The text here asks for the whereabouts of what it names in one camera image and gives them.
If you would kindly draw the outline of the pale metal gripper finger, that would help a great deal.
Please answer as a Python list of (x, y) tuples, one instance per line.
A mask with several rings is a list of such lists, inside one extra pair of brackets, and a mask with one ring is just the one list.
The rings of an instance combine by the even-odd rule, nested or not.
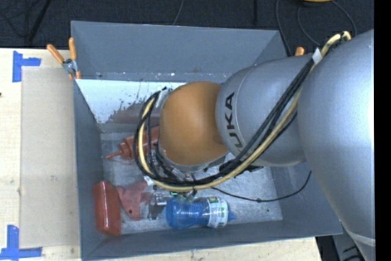
[(167, 204), (167, 197), (163, 193), (153, 193), (148, 205), (148, 218), (150, 220), (156, 220), (163, 212)]
[(144, 189), (144, 192), (145, 193), (154, 193), (155, 187), (156, 187), (154, 181), (147, 175), (144, 176), (144, 181), (147, 184), (147, 186)]

